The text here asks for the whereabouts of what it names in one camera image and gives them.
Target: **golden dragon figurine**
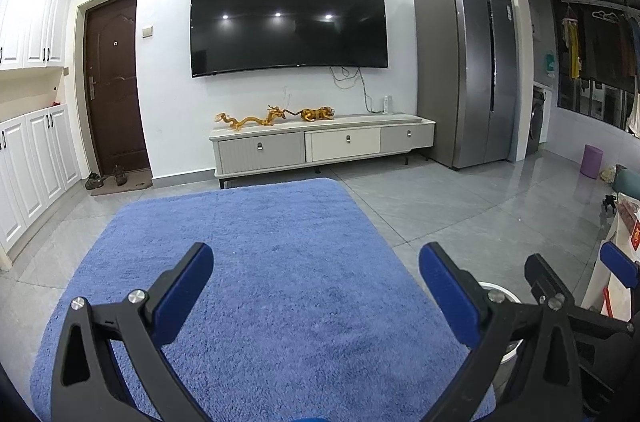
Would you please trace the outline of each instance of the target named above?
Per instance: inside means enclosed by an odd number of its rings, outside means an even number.
[[[334,109],[332,109],[331,107],[322,107],[316,110],[312,110],[309,108],[303,108],[302,110],[300,110],[300,112],[297,113],[293,113],[291,110],[284,110],[287,113],[290,113],[291,115],[299,115],[303,121],[306,121],[307,123],[311,123],[313,121],[315,121],[316,119],[328,119],[328,120],[333,120],[334,118]]]
[[[269,113],[266,119],[258,119],[258,117],[245,117],[242,121],[238,121],[235,117],[227,117],[226,113],[219,113],[216,115],[216,122],[224,121],[225,123],[230,123],[231,128],[236,131],[239,131],[245,123],[252,121],[254,123],[258,123],[261,126],[273,126],[274,119],[278,119],[281,117],[282,119],[286,119],[286,115],[284,114],[284,110],[280,110],[279,107],[269,107]]]

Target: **side-by-side refrigerator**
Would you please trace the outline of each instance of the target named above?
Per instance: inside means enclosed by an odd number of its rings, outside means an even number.
[[[414,0],[418,115],[454,169],[509,157],[517,65],[510,0]]]

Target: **tv stand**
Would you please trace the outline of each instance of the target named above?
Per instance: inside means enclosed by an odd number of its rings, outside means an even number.
[[[235,177],[409,153],[433,145],[435,122],[407,113],[336,116],[307,123],[287,119],[209,134],[220,187]]]

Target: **television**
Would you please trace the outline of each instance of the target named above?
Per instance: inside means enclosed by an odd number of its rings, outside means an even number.
[[[385,0],[191,0],[193,77],[309,66],[388,68]]]

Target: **brown wooden door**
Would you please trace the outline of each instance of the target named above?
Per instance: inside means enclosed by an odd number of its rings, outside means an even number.
[[[100,172],[149,167],[136,82],[136,0],[87,11],[84,76],[89,123]]]

